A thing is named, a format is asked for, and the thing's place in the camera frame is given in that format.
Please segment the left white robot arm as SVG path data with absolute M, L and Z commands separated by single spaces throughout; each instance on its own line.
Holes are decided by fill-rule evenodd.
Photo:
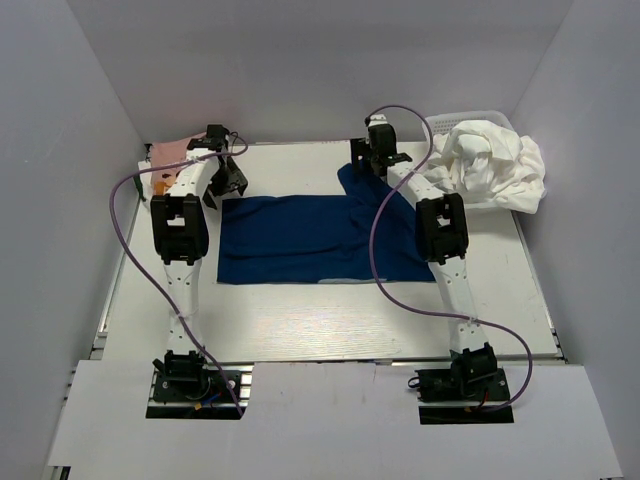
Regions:
M 152 183 L 150 214 L 154 247 L 166 275 L 170 303 L 167 350 L 205 358 L 199 322 L 199 276 L 209 250 L 206 208 L 232 193 L 242 195 L 248 180 L 230 146 L 238 134 L 210 124 L 204 135 L 187 141 L 188 163 Z

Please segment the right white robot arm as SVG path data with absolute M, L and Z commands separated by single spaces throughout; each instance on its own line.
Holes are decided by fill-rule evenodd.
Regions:
M 452 388 L 463 398 L 475 398 L 496 374 L 497 360 L 477 319 L 468 282 L 469 235 L 463 199 L 457 193 L 442 192 L 418 173 L 412 158 L 398 151 L 396 131 L 383 114 L 367 117 L 365 125 L 367 135 L 350 141 L 353 170 L 371 174 L 390 188 L 369 234 L 374 282 L 383 286 L 375 264 L 377 227 L 390 201 L 400 197 L 414 213 L 416 248 L 436 280 L 445 307 L 434 315 L 450 321 Z

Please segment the blue t-shirt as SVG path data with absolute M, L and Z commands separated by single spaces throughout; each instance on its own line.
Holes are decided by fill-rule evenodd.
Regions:
M 258 196 L 222 204 L 217 280 L 230 285 L 370 282 L 369 234 L 390 191 L 349 165 L 341 195 Z M 383 282 L 428 282 L 434 276 L 415 245 L 412 209 L 393 198 L 375 236 Z

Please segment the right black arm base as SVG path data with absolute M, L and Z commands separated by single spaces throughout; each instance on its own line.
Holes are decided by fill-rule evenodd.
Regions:
M 510 400 L 504 370 L 464 384 L 451 369 L 416 370 L 407 387 L 417 393 L 421 425 L 512 424 L 511 406 L 497 410 Z

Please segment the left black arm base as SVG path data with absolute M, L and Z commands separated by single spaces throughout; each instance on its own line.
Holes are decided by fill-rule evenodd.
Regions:
M 179 377 L 154 372 L 146 419 L 239 420 L 241 414 L 220 372 L 204 368 L 198 375 Z

